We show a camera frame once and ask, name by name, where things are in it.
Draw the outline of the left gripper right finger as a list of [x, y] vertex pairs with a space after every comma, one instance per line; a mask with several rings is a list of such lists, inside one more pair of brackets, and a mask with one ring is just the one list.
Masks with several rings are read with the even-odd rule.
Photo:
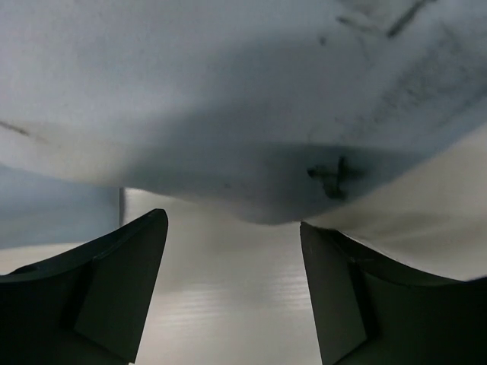
[[484, 364], [486, 280], [410, 268], [335, 230], [300, 226], [324, 364]]

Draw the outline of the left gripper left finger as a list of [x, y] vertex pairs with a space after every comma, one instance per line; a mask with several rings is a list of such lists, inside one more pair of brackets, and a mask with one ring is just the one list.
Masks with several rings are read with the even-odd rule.
[[3, 364], [133, 364], [168, 232], [154, 209], [1, 277]]

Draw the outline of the white pillow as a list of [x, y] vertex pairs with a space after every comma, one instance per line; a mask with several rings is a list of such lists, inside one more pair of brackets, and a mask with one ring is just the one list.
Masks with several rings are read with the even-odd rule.
[[1, 164], [486, 275], [484, 1], [3, 1]]

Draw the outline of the light blue pillowcase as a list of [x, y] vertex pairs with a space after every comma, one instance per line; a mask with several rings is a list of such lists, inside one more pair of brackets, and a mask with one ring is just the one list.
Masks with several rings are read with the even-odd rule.
[[1, 248], [84, 243], [119, 228], [117, 188], [1, 167]]

